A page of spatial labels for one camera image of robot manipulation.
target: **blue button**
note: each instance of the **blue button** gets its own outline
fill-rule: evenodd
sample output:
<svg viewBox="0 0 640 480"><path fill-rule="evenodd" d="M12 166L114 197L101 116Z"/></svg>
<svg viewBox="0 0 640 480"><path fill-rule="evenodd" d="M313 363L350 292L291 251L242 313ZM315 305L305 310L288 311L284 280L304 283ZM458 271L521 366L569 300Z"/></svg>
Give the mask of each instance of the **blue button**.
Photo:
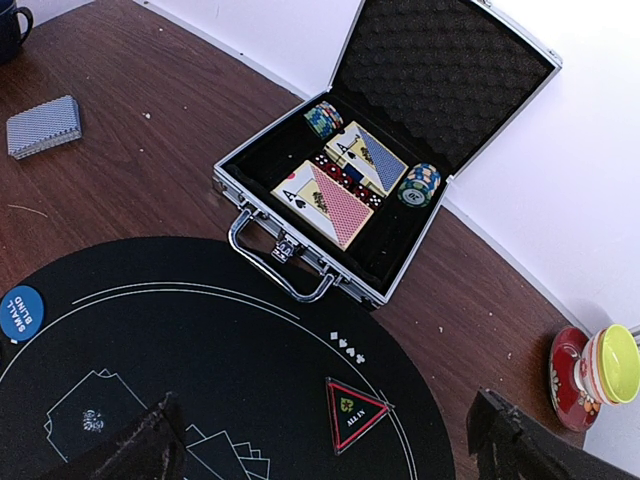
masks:
<svg viewBox="0 0 640 480"><path fill-rule="evenodd" d="M42 297L21 285L5 295L0 304L0 326L11 340L26 342L38 333L44 319Z"/></svg>

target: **scratch on table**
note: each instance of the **scratch on table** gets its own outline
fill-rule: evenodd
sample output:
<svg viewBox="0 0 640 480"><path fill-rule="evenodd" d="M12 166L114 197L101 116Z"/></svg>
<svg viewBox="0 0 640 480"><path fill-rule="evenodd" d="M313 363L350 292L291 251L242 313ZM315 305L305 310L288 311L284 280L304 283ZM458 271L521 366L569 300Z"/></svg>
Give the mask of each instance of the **scratch on table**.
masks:
<svg viewBox="0 0 640 480"><path fill-rule="evenodd" d="M7 205L9 208L17 208L19 210L26 210L27 212L37 213L38 215L43 216L44 218L49 218L49 215L46 213L40 212L38 210L34 210L33 208L23 207L22 205Z"/></svg>

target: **dark blue mug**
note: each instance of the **dark blue mug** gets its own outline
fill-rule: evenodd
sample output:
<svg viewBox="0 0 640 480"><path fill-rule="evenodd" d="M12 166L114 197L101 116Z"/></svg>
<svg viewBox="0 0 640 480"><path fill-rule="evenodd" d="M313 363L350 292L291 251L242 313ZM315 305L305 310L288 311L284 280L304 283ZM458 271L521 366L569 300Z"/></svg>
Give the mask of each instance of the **dark blue mug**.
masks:
<svg viewBox="0 0 640 480"><path fill-rule="evenodd" d="M27 31L20 30L18 15L27 19ZM26 7L18 7L15 0L0 0L0 65L15 58L33 28L33 14Z"/></svg>

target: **poker set case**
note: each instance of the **poker set case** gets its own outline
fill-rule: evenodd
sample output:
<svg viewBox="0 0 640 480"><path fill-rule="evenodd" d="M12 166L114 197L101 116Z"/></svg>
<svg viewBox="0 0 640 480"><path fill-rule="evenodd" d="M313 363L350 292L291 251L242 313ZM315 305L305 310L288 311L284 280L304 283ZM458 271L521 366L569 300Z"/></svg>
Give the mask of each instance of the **poker set case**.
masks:
<svg viewBox="0 0 640 480"><path fill-rule="evenodd" d="M440 208L447 186L562 68L562 60L488 0L366 0L330 85L214 166L214 186L240 210L233 249L301 302L332 286L367 308L386 304ZM435 166L442 183L425 208L392 192L341 250L271 195L326 140L304 114L322 101L356 121L410 168ZM275 238L273 258L244 248L255 222ZM278 264L300 257L319 274L302 293Z"/></svg>

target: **mug handle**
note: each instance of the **mug handle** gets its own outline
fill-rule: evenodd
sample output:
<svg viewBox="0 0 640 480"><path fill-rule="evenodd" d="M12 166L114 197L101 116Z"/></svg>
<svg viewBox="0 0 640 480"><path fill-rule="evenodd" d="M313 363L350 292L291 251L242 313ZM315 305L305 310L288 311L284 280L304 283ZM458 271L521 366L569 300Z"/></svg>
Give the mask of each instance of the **mug handle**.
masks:
<svg viewBox="0 0 640 480"><path fill-rule="evenodd" d="M33 28L33 13L27 7L20 7L16 10L14 15L17 17L18 14L21 13L27 19L27 31L22 34L22 38L20 39L20 45L24 43L24 41L29 37L31 33L31 29Z"/></svg>

